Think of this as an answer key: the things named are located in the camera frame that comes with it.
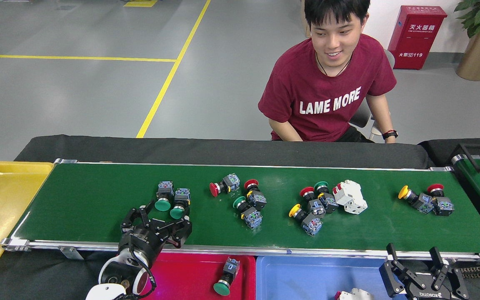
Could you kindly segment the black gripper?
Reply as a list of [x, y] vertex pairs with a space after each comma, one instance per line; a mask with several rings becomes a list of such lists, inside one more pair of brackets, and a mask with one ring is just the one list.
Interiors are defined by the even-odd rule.
[[118, 254], [124, 263], [136, 263], [131, 249], [143, 263], [154, 263], [165, 243], [181, 248], [192, 233], [193, 224], [189, 217], [163, 221], [148, 217], [152, 207], [133, 207], [121, 222], [122, 237], [118, 244]]
[[429, 250], [433, 262], [430, 269], [433, 280], [430, 288], [426, 289], [423, 281], [398, 260], [394, 243], [388, 243], [386, 249], [388, 258], [379, 267], [379, 272], [390, 298], [405, 290], [409, 300], [451, 300], [453, 296], [469, 299], [461, 271], [444, 262], [437, 247]]

